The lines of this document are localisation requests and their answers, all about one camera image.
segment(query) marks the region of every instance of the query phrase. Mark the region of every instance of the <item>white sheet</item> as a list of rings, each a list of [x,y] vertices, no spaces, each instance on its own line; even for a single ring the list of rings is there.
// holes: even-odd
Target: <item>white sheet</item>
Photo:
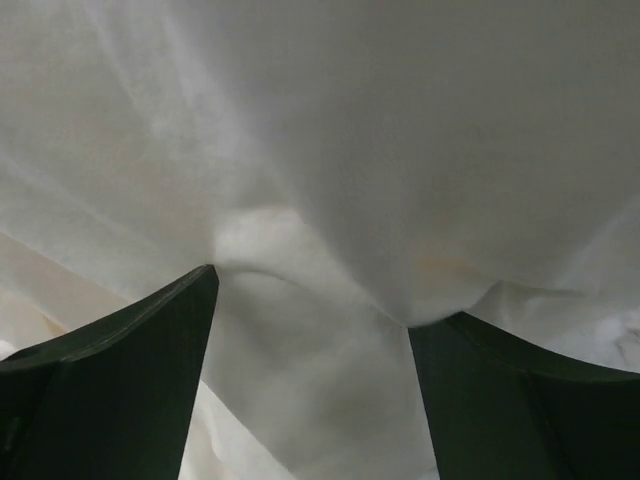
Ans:
[[[421,479],[403,326],[467,308],[638,366],[618,347],[639,20],[631,0],[3,2],[0,287],[74,328],[212,262],[197,444],[218,440],[190,452],[219,462],[183,474]]]

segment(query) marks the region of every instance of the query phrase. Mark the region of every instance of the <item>dark green object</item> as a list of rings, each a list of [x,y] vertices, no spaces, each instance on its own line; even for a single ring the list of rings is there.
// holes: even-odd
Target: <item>dark green object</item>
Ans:
[[[640,375],[466,313],[409,335],[441,480],[640,479]]]
[[[0,363],[0,479],[176,480],[216,303],[200,267]]]

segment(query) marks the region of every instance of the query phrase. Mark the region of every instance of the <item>draped fabric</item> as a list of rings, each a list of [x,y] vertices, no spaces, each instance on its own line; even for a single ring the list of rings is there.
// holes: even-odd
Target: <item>draped fabric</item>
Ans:
[[[407,326],[640,366],[638,40],[631,0],[3,2],[0,337],[213,263],[185,479],[430,478]]]

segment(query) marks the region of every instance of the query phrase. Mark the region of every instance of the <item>white cloth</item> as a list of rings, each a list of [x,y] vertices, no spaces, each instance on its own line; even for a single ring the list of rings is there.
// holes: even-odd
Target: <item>white cloth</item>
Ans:
[[[214,263],[183,473],[426,478],[403,326],[629,367],[639,39],[631,0],[3,2],[0,287],[74,328]]]

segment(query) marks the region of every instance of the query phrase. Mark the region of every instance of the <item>cream fabric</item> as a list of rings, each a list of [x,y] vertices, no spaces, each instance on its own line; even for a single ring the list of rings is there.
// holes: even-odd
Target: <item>cream fabric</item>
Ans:
[[[2,2],[0,287],[75,328],[214,263],[183,474],[428,478],[407,325],[637,366],[639,39],[631,0]]]

